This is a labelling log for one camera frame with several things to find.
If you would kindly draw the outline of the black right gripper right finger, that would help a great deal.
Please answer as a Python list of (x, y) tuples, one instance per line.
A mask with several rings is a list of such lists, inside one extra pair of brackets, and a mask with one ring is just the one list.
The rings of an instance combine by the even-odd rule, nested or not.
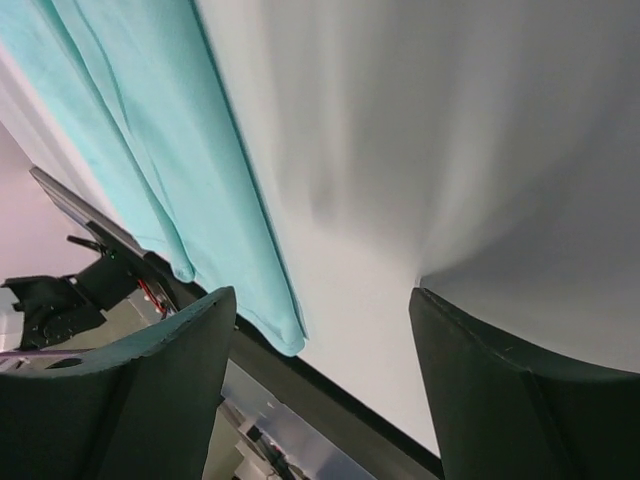
[(534, 345), (426, 289), (409, 314), (445, 478), (638, 478), (638, 374)]

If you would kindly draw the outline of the teal t shirt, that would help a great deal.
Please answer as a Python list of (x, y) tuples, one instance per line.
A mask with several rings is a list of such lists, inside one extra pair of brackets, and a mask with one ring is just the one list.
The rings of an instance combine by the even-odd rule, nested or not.
[(234, 287), (280, 353), (305, 331), (197, 6), (5, 1), (1, 42), (138, 244)]

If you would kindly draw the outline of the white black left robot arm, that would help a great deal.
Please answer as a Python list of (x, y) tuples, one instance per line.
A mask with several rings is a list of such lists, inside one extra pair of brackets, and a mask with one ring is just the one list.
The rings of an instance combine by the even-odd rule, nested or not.
[(76, 274), (8, 278), (1, 283), (1, 360), (39, 356), (106, 322), (105, 313), (148, 291), (143, 257), (105, 240), (68, 236), (99, 258)]

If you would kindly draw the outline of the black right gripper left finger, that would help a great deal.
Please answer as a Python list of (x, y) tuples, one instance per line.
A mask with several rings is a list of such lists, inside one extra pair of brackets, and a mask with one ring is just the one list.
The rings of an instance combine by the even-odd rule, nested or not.
[(44, 370), (1, 377), (5, 479), (198, 479), (236, 321), (224, 287)]

